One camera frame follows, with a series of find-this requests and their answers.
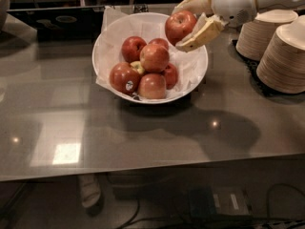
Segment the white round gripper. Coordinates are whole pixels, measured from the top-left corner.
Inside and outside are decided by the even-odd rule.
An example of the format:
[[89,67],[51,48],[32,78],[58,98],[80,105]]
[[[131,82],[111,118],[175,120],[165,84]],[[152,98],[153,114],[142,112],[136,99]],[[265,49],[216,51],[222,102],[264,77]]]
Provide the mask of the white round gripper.
[[175,44],[182,52],[194,51],[214,39],[225,29],[227,23],[236,28],[255,19],[256,0],[183,0],[173,13],[187,10],[201,14],[191,33]]

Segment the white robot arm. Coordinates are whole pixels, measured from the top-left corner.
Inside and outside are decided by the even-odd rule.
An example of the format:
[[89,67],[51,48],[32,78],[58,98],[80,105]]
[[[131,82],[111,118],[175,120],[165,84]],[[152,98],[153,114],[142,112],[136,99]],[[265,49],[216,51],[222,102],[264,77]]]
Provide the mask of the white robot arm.
[[190,52],[214,40],[226,26],[236,28],[267,10],[303,10],[305,0],[183,0],[173,13],[187,10],[199,16],[193,31],[175,43]]

